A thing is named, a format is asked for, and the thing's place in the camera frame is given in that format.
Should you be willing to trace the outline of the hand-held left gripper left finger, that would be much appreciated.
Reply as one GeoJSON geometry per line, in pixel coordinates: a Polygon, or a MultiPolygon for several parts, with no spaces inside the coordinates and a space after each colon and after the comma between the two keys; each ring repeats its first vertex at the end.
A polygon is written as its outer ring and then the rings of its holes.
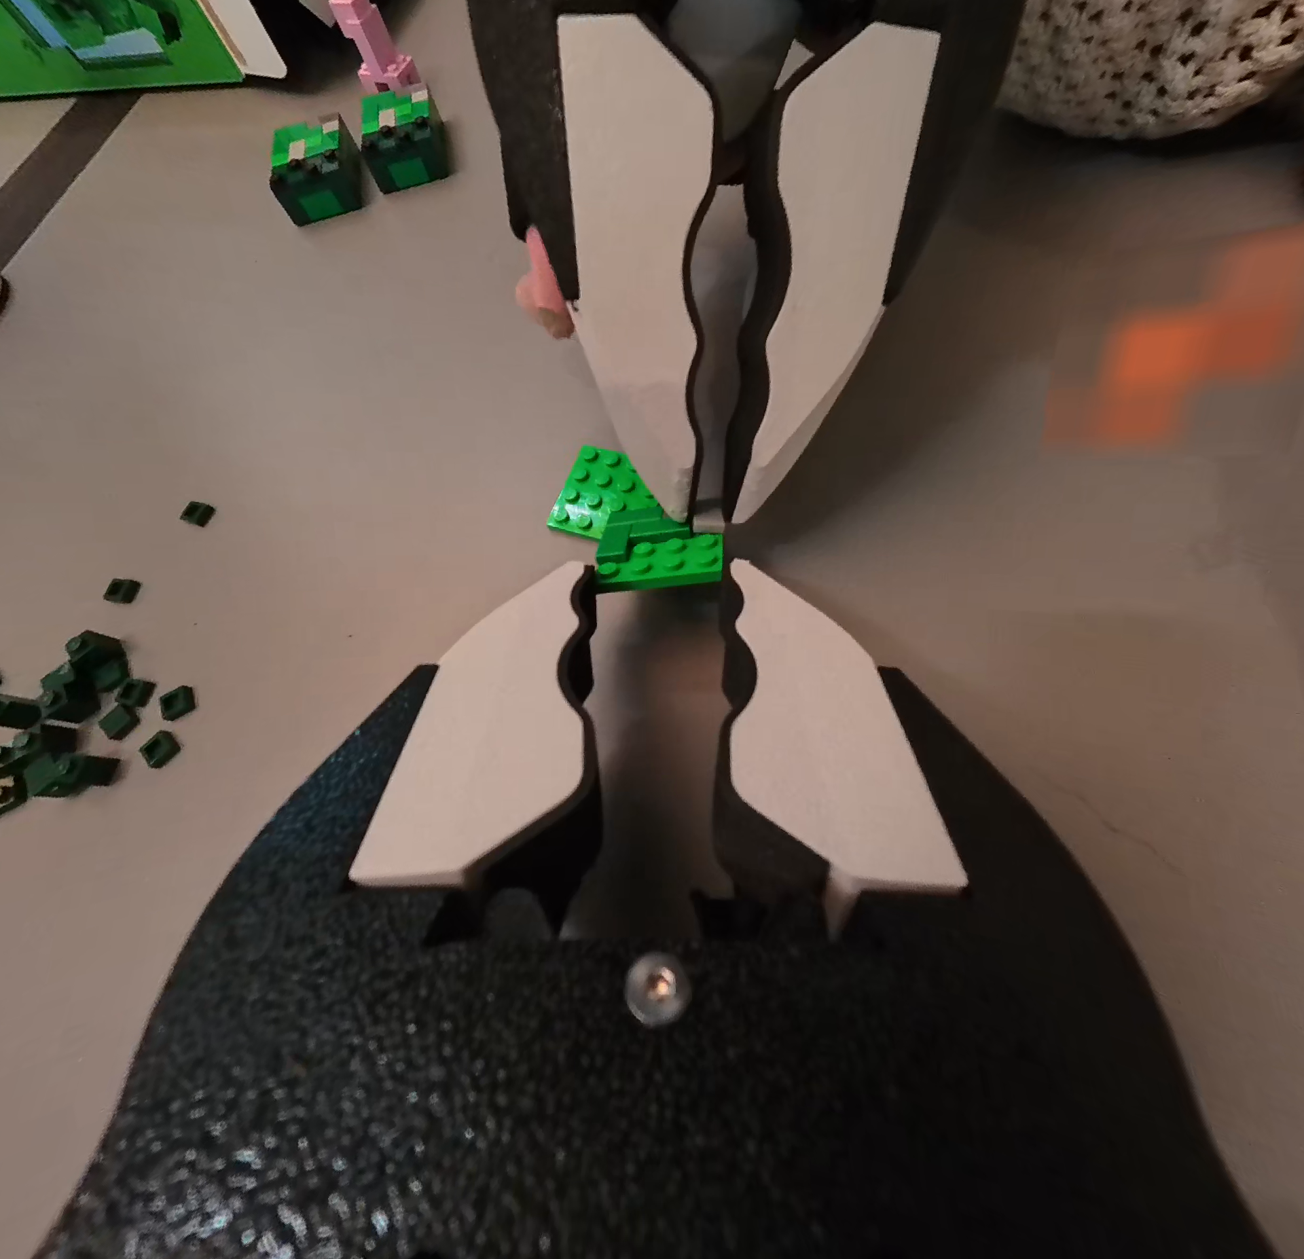
{"type": "Polygon", "coordinates": [[[449,927],[561,934],[600,853],[595,569],[568,563],[435,668],[353,859],[362,889],[452,895],[449,927]]]}

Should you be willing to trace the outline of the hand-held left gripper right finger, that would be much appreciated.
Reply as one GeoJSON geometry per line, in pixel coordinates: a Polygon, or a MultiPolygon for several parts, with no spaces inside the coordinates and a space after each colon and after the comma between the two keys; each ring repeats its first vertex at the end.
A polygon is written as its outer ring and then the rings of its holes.
{"type": "Polygon", "coordinates": [[[958,897],[970,877],[880,669],[750,561],[721,587],[714,847],[736,895],[840,934],[864,894],[958,897]]]}

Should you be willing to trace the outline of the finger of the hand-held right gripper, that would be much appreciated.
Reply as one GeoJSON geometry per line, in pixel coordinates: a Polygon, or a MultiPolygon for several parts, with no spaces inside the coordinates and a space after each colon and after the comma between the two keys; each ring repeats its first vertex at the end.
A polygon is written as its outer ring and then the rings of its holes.
{"type": "Polygon", "coordinates": [[[634,14],[558,17],[579,299],[573,320],[609,419],[670,516],[699,471],[700,323],[688,263],[714,195],[717,98],[634,14]]]}
{"type": "Polygon", "coordinates": [[[873,25],[777,97],[777,315],[763,318],[765,407],[735,488],[751,521],[807,452],[886,311],[889,270],[937,68],[934,29],[873,25]]]}

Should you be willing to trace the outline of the bright green square lego plate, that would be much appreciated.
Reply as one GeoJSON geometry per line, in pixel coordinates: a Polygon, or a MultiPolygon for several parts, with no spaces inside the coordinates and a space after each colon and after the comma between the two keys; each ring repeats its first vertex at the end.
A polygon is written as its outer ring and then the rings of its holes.
{"type": "Polygon", "coordinates": [[[693,534],[687,542],[670,542],[637,549],[639,558],[622,566],[595,563],[598,594],[654,593],[720,584],[726,567],[723,534],[693,534]]]}
{"type": "Polygon", "coordinates": [[[663,513],[627,453],[585,446],[565,477],[546,527],[598,543],[613,518],[663,513]]]}

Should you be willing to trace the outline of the small green lego brick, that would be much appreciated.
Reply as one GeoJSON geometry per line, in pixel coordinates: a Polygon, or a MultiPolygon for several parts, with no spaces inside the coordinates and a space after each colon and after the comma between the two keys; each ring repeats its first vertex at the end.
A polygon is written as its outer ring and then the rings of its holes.
{"type": "Polygon", "coordinates": [[[667,516],[660,507],[622,512],[609,518],[595,551],[598,566],[622,566],[639,558],[643,545],[654,548],[670,542],[687,542],[693,537],[690,525],[667,516]]]}

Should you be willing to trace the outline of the pile of dark green pieces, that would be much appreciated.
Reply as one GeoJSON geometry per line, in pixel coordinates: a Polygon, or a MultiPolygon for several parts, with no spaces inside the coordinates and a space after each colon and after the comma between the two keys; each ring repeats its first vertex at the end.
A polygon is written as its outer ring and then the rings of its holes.
{"type": "Polygon", "coordinates": [[[144,513],[96,509],[125,494],[93,489],[72,515],[48,498],[3,497],[3,814],[74,801],[132,775],[164,772],[195,738],[239,710],[236,656],[203,623],[216,606],[225,548],[180,537],[227,516],[228,483],[197,473],[146,498],[144,513]]]}

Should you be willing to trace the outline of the person's right forearm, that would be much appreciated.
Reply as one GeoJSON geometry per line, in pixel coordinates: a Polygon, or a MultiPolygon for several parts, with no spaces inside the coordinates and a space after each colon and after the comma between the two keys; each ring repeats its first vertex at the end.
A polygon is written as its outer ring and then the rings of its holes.
{"type": "Polygon", "coordinates": [[[1027,0],[999,107],[1157,141],[1301,94],[1303,0],[1027,0]]]}

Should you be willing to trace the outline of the green lego build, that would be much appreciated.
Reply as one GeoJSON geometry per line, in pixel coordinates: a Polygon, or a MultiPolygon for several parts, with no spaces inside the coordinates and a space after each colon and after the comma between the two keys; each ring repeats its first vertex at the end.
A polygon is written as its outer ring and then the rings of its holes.
{"type": "Polygon", "coordinates": [[[447,128],[426,86],[365,97],[362,155],[383,194],[404,192],[450,177],[447,128]]]}
{"type": "Polygon", "coordinates": [[[318,225],[365,207],[363,162],[339,113],[275,131],[269,186],[296,227],[318,225]]]}

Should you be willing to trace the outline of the pink lego pig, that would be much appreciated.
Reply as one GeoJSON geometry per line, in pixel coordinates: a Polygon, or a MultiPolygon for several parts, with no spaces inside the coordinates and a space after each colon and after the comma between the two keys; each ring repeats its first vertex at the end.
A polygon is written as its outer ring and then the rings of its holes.
{"type": "Polygon", "coordinates": [[[401,53],[371,0],[329,0],[335,23],[360,58],[357,77],[369,95],[411,95],[425,83],[411,56],[401,53]]]}

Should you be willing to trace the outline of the green lego set box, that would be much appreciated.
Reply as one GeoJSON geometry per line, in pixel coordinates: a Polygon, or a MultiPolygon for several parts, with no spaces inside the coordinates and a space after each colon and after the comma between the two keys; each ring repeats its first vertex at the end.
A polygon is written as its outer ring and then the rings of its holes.
{"type": "Polygon", "coordinates": [[[2,0],[2,97],[284,80],[252,0],[2,0]]]}

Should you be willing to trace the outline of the person's right hand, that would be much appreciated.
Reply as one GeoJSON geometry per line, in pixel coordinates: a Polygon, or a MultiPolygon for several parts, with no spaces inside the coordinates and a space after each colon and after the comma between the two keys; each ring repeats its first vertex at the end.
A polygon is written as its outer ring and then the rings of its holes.
{"type": "Polygon", "coordinates": [[[567,341],[574,336],[576,326],[535,225],[528,228],[525,243],[529,269],[516,285],[516,303],[552,339],[567,341]]]}

